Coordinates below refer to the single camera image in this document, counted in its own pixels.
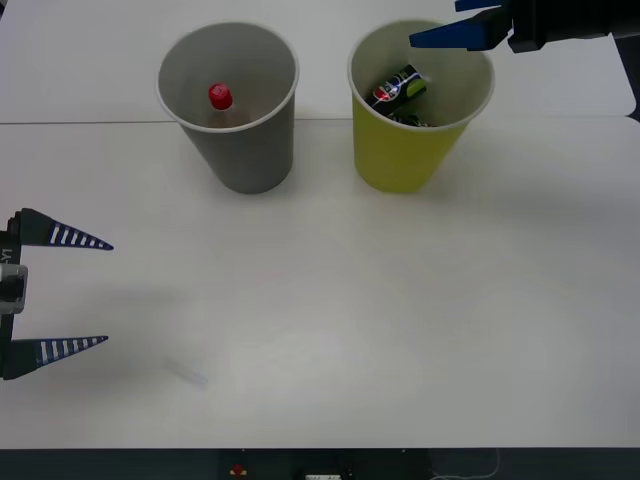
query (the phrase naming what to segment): plastic bottle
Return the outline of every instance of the plastic bottle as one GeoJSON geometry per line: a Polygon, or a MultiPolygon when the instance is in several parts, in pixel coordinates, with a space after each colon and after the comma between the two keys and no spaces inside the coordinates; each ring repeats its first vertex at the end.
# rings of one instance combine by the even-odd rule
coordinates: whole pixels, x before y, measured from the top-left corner
{"type": "Polygon", "coordinates": [[[231,90],[225,83],[211,85],[209,100],[213,106],[213,112],[207,122],[209,128],[231,128],[247,123],[236,109],[231,90]]]}

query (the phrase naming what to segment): white tabletop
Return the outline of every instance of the white tabletop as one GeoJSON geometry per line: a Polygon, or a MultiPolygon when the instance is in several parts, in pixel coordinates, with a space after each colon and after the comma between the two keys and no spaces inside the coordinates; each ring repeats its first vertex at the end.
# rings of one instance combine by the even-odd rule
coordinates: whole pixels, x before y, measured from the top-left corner
{"type": "Polygon", "coordinates": [[[175,124],[0,126],[0,217],[116,247],[25,249],[15,337],[110,340],[5,382],[0,448],[638,447],[638,138],[480,118],[393,196],[300,121],[242,196],[175,124]]]}
{"type": "MultiPolygon", "coordinates": [[[[162,121],[155,74],[170,45],[224,19],[264,23],[300,59],[298,118],[349,118],[349,51],[398,18],[454,21],[453,0],[12,0],[0,23],[0,123],[162,121]]],[[[635,100],[610,38],[549,44],[496,66],[490,116],[627,115],[635,100]]]]}

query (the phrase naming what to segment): can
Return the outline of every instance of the can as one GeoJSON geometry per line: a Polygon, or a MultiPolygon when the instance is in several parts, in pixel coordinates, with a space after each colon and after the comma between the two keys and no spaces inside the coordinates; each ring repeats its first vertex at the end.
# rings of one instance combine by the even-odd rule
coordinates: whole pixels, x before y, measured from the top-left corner
{"type": "Polygon", "coordinates": [[[433,125],[429,125],[427,122],[423,122],[420,120],[420,117],[417,115],[389,115],[389,120],[393,120],[394,122],[401,123],[403,125],[409,125],[410,127],[432,127],[433,125]]]}
{"type": "Polygon", "coordinates": [[[365,99],[367,105],[385,117],[427,91],[427,82],[412,66],[407,65],[365,99]]]}

